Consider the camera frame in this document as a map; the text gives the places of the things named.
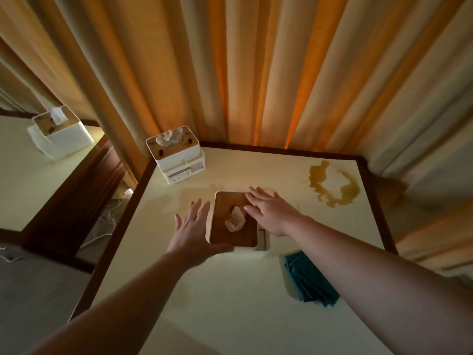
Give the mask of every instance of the person's left hand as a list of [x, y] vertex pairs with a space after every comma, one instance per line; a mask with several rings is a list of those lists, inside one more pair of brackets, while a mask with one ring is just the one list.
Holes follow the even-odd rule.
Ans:
[[187, 268], [198, 266], [211, 256], [228, 253], [234, 250], [231, 244], [210, 244], [205, 239], [205, 223], [209, 214], [210, 202], [205, 202], [198, 211], [202, 200], [191, 202], [184, 220], [178, 214], [174, 215], [175, 232], [169, 243], [168, 253], [182, 257]]

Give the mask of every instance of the table edge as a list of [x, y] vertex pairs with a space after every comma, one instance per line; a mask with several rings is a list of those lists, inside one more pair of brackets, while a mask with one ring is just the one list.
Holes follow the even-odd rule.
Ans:
[[[358, 155], [348, 155], [348, 154], [338, 154], [338, 153], [326, 153], [326, 152], [312, 152], [307, 150], [296, 150], [296, 149], [281, 149], [281, 148], [271, 148], [271, 147], [260, 147], [260, 146], [247, 146], [241, 144], [230, 144], [230, 143], [219, 143], [219, 142], [200, 142], [201, 147], [206, 148], [220, 148], [220, 149], [233, 149], [233, 150], [242, 150], [249, 152], [259, 152], [259, 153], [272, 153], [272, 154], [283, 154], [287, 156], [301, 156], [301, 157], [313, 157], [313, 158], [324, 158], [332, 160], [354, 160], [357, 162], [358, 171], [361, 176], [361, 181], [363, 182], [363, 187], [365, 188], [368, 201], [370, 203], [371, 212], [375, 218], [376, 225], [378, 227], [381, 240], [385, 250], [398, 255], [396, 246], [394, 244], [391, 232], [387, 225], [386, 219], [384, 217], [381, 206], [379, 205], [378, 198], [375, 193], [375, 189], [370, 183], [370, 178], [372, 177], [370, 171], [368, 170], [368, 163], [364, 157]], [[117, 224], [115, 231], [113, 232], [110, 241], [103, 252], [97, 266], [95, 267], [94, 272], [91, 275], [90, 281], [88, 282], [86, 289], [82, 293], [79, 302], [77, 303], [72, 316], [69, 321], [74, 319], [76, 316], [83, 313], [85, 310], [90, 308], [94, 298], [102, 284], [103, 278], [107, 273], [108, 267], [112, 262], [115, 253], [120, 246], [121, 239], [125, 235], [125, 232], [132, 220], [132, 217], [138, 207], [138, 204], [143, 196], [146, 187], [151, 179], [151, 176], [154, 173], [156, 168], [156, 162], [151, 159], [146, 167], [145, 173], [141, 178], [141, 181], [136, 187], [136, 191], [133, 193], [132, 198], [130, 199], [127, 208], [123, 212], [120, 221]]]

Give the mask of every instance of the folded cloth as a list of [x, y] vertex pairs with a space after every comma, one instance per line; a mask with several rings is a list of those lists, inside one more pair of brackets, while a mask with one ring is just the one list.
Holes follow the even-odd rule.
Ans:
[[340, 298], [339, 293], [304, 252], [285, 256], [284, 266], [302, 302], [320, 302], [326, 307], [333, 306]]

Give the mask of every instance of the finger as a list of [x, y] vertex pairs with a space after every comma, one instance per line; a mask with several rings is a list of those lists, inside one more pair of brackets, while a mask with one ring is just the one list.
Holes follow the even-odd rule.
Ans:
[[253, 195], [253, 197], [255, 198], [258, 198], [258, 199], [261, 199], [262, 201], [267, 201], [269, 199], [271, 199], [272, 197], [271, 196], [266, 196], [260, 192], [258, 192], [256, 189], [254, 189], [253, 187], [250, 187], [250, 193]]
[[197, 215], [197, 221], [203, 221], [205, 223], [207, 221], [207, 216], [209, 215], [209, 210], [210, 210], [210, 202], [207, 201], [205, 202], [202, 209], [199, 211], [199, 214]]
[[214, 256], [222, 253], [231, 253], [235, 250], [235, 247], [231, 244], [211, 244], [210, 247], [210, 256]]
[[245, 193], [245, 196], [246, 196], [246, 198], [248, 199], [248, 201], [249, 201], [252, 205], [254, 205], [255, 207], [257, 207], [258, 204], [260, 204], [260, 203], [262, 202], [261, 199], [259, 199], [259, 198], [255, 197], [255, 196], [253, 196], [253, 194], [251, 194], [250, 192], [246, 192], [246, 193]]
[[256, 208], [252, 207], [251, 205], [245, 205], [245, 210], [246, 212], [251, 215], [258, 223], [260, 223], [260, 220], [263, 219], [263, 215], [261, 214], [261, 211]]
[[178, 214], [175, 214], [175, 215], [174, 215], [174, 221], [175, 221], [175, 223], [176, 223], [176, 230], [178, 230], [178, 229], [181, 227], [181, 225], [182, 225], [181, 216], [178, 215]]
[[187, 217], [187, 221], [195, 221], [197, 218], [197, 212], [199, 211], [199, 208], [201, 207], [202, 204], [202, 199], [199, 198], [197, 202], [189, 209], [189, 216]]
[[266, 193], [263, 188], [261, 188], [261, 187], [256, 187], [256, 190], [257, 190], [259, 193], [261, 193], [262, 195], [265, 195], [266, 197], [272, 198], [272, 196], [270, 196], [268, 193]]
[[189, 204], [189, 210], [186, 213], [186, 216], [184, 217], [184, 223], [187, 221], [187, 218], [189, 217], [189, 212], [191, 211], [192, 206], [194, 205], [194, 201]]

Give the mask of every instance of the floor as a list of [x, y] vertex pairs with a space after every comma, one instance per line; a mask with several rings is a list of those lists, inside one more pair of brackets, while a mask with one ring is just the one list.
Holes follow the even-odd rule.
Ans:
[[[113, 230], [113, 222], [106, 221], [111, 211], [116, 222], [126, 207], [129, 197], [117, 206], [111, 199], [84, 244], [96, 236]], [[104, 236], [80, 250], [79, 256], [97, 262], [109, 236]], [[8, 256], [24, 256], [8, 252]], [[0, 353], [19, 355], [60, 326], [67, 323], [90, 274], [50, 262], [38, 256], [27, 256], [13, 263], [0, 259]]]

